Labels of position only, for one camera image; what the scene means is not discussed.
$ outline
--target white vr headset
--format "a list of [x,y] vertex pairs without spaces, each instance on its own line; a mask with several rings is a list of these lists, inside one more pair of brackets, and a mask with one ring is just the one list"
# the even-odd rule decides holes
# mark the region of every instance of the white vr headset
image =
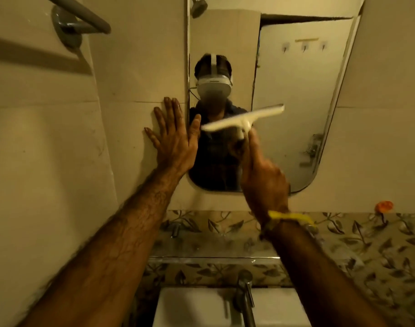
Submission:
[[211,74],[202,76],[196,81],[197,92],[201,98],[205,96],[220,96],[228,98],[232,93],[233,76],[229,77],[218,74],[216,54],[211,54]]

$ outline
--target grab bar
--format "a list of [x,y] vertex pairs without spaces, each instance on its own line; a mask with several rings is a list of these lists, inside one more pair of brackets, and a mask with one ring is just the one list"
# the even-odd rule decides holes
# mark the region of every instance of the grab bar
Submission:
[[76,0],[49,0],[55,4],[52,9],[53,26],[64,45],[79,48],[82,34],[111,32],[107,21]]

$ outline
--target tap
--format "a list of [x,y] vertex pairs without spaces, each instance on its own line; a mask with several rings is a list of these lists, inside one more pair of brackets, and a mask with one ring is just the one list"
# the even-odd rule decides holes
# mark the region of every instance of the tap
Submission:
[[237,288],[233,305],[238,312],[242,313],[245,327],[256,327],[253,316],[254,301],[251,295],[253,275],[250,271],[242,269],[238,274]]

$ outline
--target hand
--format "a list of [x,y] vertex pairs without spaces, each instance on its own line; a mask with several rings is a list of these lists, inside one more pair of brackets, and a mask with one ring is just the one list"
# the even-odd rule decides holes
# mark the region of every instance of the hand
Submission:
[[176,98],[164,98],[164,102],[167,109],[166,117],[160,108],[154,109],[160,135],[157,136],[147,127],[145,132],[157,149],[158,167],[170,168],[180,179],[194,166],[201,116],[195,116],[187,131],[179,101]]
[[280,168],[265,159],[259,138],[252,129],[242,161],[241,188],[248,206],[261,225],[269,220],[268,211],[289,212],[290,185]]

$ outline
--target person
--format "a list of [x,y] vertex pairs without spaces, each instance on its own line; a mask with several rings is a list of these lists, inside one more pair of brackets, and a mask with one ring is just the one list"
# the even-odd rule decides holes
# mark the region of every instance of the person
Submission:
[[[232,66],[223,55],[216,56],[217,73],[232,78]],[[211,74],[211,54],[205,54],[195,65],[198,80]],[[225,96],[210,94],[202,96],[194,108],[189,109],[189,122],[201,116],[201,125],[247,112],[233,105]],[[216,132],[201,131],[199,149],[189,176],[198,186],[211,191],[241,191],[240,163],[243,140],[237,137],[237,128]]]
[[[171,195],[194,165],[201,117],[187,131],[176,99],[154,113],[160,134],[145,131],[157,149],[157,168],[56,275],[21,327],[117,327],[141,280]],[[288,213],[285,175],[260,151],[251,130],[243,158],[242,189],[264,227],[268,211]],[[312,326],[388,326],[381,315],[299,224],[281,220],[268,234],[292,279]]]

